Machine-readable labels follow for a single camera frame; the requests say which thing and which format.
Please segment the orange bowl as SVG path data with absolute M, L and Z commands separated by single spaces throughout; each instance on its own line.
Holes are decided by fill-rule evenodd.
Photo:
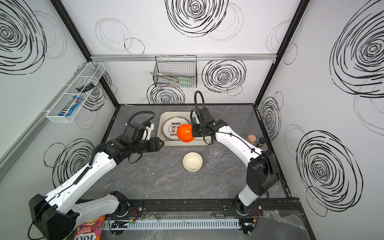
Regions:
M 177 137 L 183 143 L 190 143 L 195 140 L 193 127 L 189 124 L 180 125 L 177 129 Z

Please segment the cream bowl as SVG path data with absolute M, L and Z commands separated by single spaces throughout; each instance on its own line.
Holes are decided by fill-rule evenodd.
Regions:
M 203 158 L 196 152 L 190 152 L 183 158 L 183 166 L 189 172 L 197 172 L 203 165 Z

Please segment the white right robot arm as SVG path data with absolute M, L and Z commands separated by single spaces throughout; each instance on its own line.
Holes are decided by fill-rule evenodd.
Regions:
M 190 117 L 193 137 L 211 137 L 231 150 L 247 167 L 246 186 L 235 197 L 237 212 L 243 216 L 251 210 L 254 202 L 265 195 L 279 180 L 276 155 L 271 150 L 263 151 L 248 143 L 223 120 L 215 120 L 207 108 L 195 108 Z

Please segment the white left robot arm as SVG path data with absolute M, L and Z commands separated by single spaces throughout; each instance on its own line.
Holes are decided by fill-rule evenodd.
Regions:
M 63 240 L 79 225 L 103 215 L 124 217 L 130 208 L 128 198 L 119 191 L 105 197 L 79 203 L 81 196 L 103 175 L 132 154 L 158 152 L 164 142 L 151 133 L 149 121 L 127 124 L 117 138 L 95 147 L 90 161 L 59 187 L 46 195 L 37 194 L 29 201 L 32 224 L 47 240 Z

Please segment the cream plastic bin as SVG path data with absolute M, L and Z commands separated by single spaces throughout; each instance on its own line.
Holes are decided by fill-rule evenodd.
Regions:
M 192 124 L 190 112 L 165 112 L 160 116 L 157 136 L 168 147 L 207 146 L 208 143 L 211 143 L 210 137 L 206 137 L 206 141 L 203 137 L 196 137 L 190 143 L 180 141 L 177 137 L 177 128 L 184 124 Z

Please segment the clear plastic cup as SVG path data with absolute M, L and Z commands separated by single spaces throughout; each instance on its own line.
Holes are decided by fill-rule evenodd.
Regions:
M 221 145 L 213 144 L 210 147 L 210 157 L 213 161 L 218 161 L 224 153 L 224 149 Z

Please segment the pink lid glass jar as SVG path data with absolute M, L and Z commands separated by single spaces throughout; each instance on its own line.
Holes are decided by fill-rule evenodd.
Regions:
M 247 142 L 254 145 L 257 140 L 257 137 L 255 135 L 248 135 Z

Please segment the green item in basket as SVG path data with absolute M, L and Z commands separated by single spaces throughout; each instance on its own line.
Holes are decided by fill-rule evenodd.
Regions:
M 176 77 L 180 88 L 192 88 L 196 86 L 196 81 L 191 77 Z

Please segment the dark lid spice bottle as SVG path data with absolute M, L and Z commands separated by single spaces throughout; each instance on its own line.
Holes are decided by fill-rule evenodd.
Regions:
M 263 147 L 264 147 L 264 145 L 266 144 L 266 142 L 267 142 L 267 139 L 264 138 L 264 137 L 261 137 L 261 138 L 259 138 L 259 140 L 258 140 L 258 142 L 257 142 L 257 144 L 256 144 L 256 147 L 257 147 L 258 149 L 263 149 Z

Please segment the blue candy packet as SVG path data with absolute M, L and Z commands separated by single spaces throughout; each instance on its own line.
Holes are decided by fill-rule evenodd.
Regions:
M 71 116 L 73 111 L 82 103 L 80 97 L 72 97 L 63 110 L 59 113 L 59 116 Z

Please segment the pink fruit candy bag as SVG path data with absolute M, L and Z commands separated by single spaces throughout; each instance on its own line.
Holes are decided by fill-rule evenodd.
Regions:
M 105 215 L 90 220 L 77 228 L 74 240 L 100 240 L 104 228 Z

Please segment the clear wall shelf basket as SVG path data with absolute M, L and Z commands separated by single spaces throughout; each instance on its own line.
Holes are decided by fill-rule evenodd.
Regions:
M 48 110 L 46 118 L 55 124 L 69 124 L 77 116 L 82 108 L 87 110 L 95 110 L 99 107 L 104 99 L 103 87 L 99 83 L 100 79 L 106 72 L 105 66 L 102 63 L 86 63 L 74 74 L 70 84 L 65 87 L 65 91 L 55 102 L 55 104 Z M 79 93 L 76 88 L 86 84 L 93 83 L 95 88 L 86 92 Z M 72 97 L 80 97 L 82 103 L 73 111 L 71 116 L 59 116 L 59 113 L 67 105 Z

